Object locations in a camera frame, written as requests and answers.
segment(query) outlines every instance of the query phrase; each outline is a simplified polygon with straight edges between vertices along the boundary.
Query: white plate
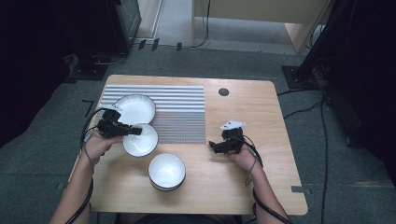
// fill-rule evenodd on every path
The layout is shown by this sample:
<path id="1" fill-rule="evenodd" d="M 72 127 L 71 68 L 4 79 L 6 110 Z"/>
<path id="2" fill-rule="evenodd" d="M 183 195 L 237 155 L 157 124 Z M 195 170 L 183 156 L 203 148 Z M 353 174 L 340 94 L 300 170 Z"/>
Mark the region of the white plate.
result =
<path id="1" fill-rule="evenodd" d="M 114 106 L 122 109 L 119 122 L 124 124 L 150 123 L 155 116 L 155 104 L 146 95 L 124 96 Z"/>
<path id="2" fill-rule="evenodd" d="M 148 176 L 152 186 L 163 191 L 177 189 L 186 176 L 184 162 L 173 154 L 160 154 L 149 163 Z"/>
<path id="3" fill-rule="evenodd" d="M 143 157 L 154 151 L 158 145 L 158 134 L 149 124 L 136 124 L 143 129 L 140 135 L 129 134 L 123 139 L 125 151 L 135 157 Z"/>

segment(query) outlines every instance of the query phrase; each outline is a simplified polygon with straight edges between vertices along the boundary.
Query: black stand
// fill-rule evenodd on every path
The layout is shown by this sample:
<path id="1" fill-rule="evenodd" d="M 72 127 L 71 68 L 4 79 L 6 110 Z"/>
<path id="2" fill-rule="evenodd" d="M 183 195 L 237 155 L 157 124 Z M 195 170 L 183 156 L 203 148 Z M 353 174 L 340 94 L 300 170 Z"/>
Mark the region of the black stand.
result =
<path id="1" fill-rule="evenodd" d="M 298 80 L 297 73 L 299 69 L 300 67 L 297 66 L 282 66 L 283 75 L 285 76 L 289 89 L 318 90 L 319 85 L 314 80 L 313 76 L 310 76 L 304 81 Z"/>
<path id="2" fill-rule="evenodd" d="M 88 66 L 82 66 L 81 63 L 77 62 L 66 82 L 76 83 L 76 80 L 101 81 L 105 76 L 107 67 L 107 64 L 90 64 Z"/>

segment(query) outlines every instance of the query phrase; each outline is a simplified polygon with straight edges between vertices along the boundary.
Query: forearm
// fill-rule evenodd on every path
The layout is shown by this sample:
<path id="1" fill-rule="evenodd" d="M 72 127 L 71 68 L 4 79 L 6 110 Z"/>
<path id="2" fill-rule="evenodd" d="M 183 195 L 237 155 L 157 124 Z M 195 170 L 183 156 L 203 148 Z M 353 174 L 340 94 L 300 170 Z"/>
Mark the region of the forearm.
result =
<path id="1" fill-rule="evenodd" d="M 273 189 L 268 181 L 267 175 L 259 164 L 256 164 L 251 172 L 253 178 L 253 185 L 256 195 L 262 203 L 280 214 L 285 219 L 288 219 L 285 210 L 277 200 Z M 257 220 L 258 223 L 282 223 L 280 220 L 263 210 L 256 204 Z"/>
<path id="2" fill-rule="evenodd" d="M 81 207 L 87 197 L 92 182 L 92 167 L 87 159 L 81 157 L 76 164 L 70 182 L 50 223 L 65 223 Z M 89 206 L 87 205 L 74 223 L 89 222 Z"/>

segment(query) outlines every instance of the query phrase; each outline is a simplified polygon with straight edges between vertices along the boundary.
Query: floor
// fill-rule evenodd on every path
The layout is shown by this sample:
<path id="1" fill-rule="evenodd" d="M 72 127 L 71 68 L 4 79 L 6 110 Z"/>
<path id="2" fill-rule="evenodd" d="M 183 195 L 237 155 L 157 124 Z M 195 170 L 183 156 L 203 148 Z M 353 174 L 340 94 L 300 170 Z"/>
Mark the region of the floor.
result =
<path id="1" fill-rule="evenodd" d="M 205 49 L 226 49 L 239 51 L 258 51 L 265 53 L 297 54 L 286 31 L 280 22 L 238 21 L 196 17 L 194 20 L 195 37 L 191 38 L 192 1 L 186 0 L 140 0 L 142 24 L 136 41 L 147 39 L 152 42 L 160 38 L 160 45 L 198 46 L 206 35 L 205 26 L 209 24 L 208 40 L 201 46 Z M 313 42 L 320 28 L 314 32 Z M 309 47 L 301 54 L 306 55 Z"/>

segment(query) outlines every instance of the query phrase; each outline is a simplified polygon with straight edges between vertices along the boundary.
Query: black circular hole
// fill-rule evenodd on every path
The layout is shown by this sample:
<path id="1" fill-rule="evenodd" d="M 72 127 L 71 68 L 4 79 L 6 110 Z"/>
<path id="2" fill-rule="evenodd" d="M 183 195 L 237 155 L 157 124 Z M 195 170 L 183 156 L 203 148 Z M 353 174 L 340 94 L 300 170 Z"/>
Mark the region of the black circular hole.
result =
<path id="1" fill-rule="evenodd" d="M 219 94 L 222 96 L 228 96 L 228 94 L 230 94 L 230 92 L 225 88 L 221 88 L 221 89 L 219 89 Z"/>

